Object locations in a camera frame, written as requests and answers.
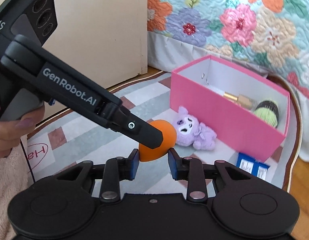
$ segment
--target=plush toy face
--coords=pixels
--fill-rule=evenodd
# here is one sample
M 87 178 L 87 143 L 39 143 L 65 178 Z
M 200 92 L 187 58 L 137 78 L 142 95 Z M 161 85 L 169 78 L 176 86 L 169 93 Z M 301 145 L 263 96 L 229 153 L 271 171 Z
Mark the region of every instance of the plush toy face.
M 172 124 L 177 133 L 177 144 L 189 146 L 194 142 L 193 133 L 199 129 L 199 122 L 194 116 L 189 115 L 186 108 L 179 107 L 178 118 Z

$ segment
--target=floral quilt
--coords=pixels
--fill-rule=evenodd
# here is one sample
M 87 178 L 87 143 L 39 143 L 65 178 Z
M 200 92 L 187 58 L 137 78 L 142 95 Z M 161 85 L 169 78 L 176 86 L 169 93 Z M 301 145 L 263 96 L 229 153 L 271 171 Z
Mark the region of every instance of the floral quilt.
M 148 31 L 266 67 L 309 99 L 309 0 L 148 0 Z

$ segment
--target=black band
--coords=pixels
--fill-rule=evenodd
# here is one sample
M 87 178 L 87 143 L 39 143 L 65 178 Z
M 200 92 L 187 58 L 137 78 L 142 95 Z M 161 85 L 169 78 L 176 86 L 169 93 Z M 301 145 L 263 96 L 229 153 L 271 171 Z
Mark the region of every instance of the black band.
M 279 120 L 279 109 L 277 107 L 277 105 L 270 101 L 270 100 L 265 100 L 265 101 L 262 101 L 257 107 L 256 107 L 256 110 L 259 109 L 259 108 L 267 108 L 267 109 L 270 109 L 276 116 L 277 118 L 277 122 Z

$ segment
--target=black robotic gripper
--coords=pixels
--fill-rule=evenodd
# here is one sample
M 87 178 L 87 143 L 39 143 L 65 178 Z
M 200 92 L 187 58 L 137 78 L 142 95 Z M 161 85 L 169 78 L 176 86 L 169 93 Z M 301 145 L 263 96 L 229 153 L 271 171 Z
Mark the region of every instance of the black robotic gripper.
M 133 180 L 139 152 L 105 164 L 83 161 L 37 181 L 16 195 L 8 217 L 15 240 L 237 240 L 293 239 L 299 206 L 287 192 L 226 161 L 214 165 L 180 158 L 172 148 L 168 163 L 175 180 L 187 180 L 182 194 L 120 198 L 119 182 Z M 99 198 L 94 182 L 102 179 Z M 215 197 L 208 197 L 212 179 Z

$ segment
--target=stuffed animal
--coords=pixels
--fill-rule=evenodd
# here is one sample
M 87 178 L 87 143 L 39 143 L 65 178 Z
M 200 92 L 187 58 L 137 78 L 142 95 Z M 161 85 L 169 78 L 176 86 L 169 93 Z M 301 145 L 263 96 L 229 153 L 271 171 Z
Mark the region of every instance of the stuffed animal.
M 189 115 L 188 110 L 180 106 L 178 118 L 173 122 L 176 129 L 176 144 L 190 146 L 196 150 L 213 150 L 215 148 L 216 133 L 198 119 Z

